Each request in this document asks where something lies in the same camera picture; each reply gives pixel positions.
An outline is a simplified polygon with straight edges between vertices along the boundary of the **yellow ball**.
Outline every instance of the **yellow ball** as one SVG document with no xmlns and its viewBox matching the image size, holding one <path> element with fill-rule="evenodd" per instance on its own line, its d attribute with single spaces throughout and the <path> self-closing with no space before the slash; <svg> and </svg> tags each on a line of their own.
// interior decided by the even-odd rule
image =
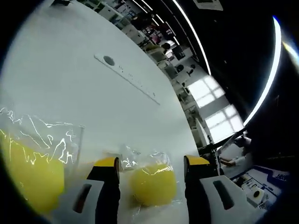
<svg viewBox="0 0 299 224">
<path fill-rule="evenodd" d="M 173 169 L 166 164 L 135 170 L 130 186 L 136 200 L 146 206 L 169 204 L 177 192 Z"/>
</svg>

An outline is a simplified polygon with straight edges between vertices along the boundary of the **white table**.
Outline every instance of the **white table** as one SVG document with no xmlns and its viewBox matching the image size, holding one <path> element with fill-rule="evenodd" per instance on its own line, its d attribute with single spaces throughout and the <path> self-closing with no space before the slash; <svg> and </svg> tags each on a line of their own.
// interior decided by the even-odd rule
<svg viewBox="0 0 299 224">
<path fill-rule="evenodd" d="M 160 105 L 94 58 L 103 53 L 146 83 Z M 185 154 L 198 155 L 183 109 L 167 77 L 118 28 L 73 1 L 34 13 L 16 37 L 2 70 L 0 88 L 16 116 L 85 126 L 81 162 L 127 144 L 171 157 L 184 195 Z M 187 223 L 185 201 L 147 223 Z"/>
</svg>

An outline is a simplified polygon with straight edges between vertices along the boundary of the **white tabletop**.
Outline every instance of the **white tabletop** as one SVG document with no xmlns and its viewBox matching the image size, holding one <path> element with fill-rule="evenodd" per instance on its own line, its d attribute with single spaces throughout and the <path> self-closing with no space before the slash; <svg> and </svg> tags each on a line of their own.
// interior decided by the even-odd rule
<svg viewBox="0 0 299 224">
<path fill-rule="evenodd" d="M 97 53 L 138 75 L 160 105 L 96 60 Z M 184 195 L 183 156 L 198 153 L 178 98 L 147 55 L 91 9 L 72 1 L 36 11 L 10 48 L 0 85 L 16 116 L 85 126 L 80 161 L 122 144 L 168 153 Z M 187 223 L 185 202 L 178 211 L 164 210 L 147 223 Z"/>
</svg>

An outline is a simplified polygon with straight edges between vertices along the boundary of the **black slot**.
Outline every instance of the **black slot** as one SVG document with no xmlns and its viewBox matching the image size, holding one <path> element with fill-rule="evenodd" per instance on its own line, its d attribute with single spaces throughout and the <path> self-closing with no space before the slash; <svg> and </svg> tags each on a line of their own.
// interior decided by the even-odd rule
<svg viewBox="0 0 299 224">
<path fill-rule="evenodd" d="M 74 204 L 73 210 L 77 213 L 82 213 L 84 208 L 84 203 L 87 198 L 87 195 L 92 187 L 91 184 L 84 184 L 83 188 L 81 189 L 80 195 Z"/>
<path fill-rule="evenodd" d="M 228 191 L 226 190 L 225 186 L 221 181 L 214 181 L 213 182 L 216 190 L 218 191 L 218 194 L 221 198 L 223 207 L 225 210 L 228 210 L 234 206 L 234 202 L 232 198 L 230 197 Z"/>
</svg>

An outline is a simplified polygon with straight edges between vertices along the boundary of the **plastic wrap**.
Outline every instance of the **plastic wrap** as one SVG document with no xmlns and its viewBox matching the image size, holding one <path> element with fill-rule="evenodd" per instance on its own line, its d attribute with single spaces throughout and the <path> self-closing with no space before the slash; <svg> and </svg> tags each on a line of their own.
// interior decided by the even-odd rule
<svg viewBox="0 0 299 224">
<path fill-rule="evenodd" d="M 45 122 L 36 116 L 14 117 L 0 109 L 1 152 L 7 171 L 29 205 L 48 213 L 78 165 L 83 127 Z"/>
<path fill-rule="evenodd" d="M 122 151 L 122 169 L 126 173 L 128 192 L 134 198 L 131 201 L 133 223 L 182 202 L 183 194 L 166 153 L 144 154 L 128 146 Z"/>
</svg>

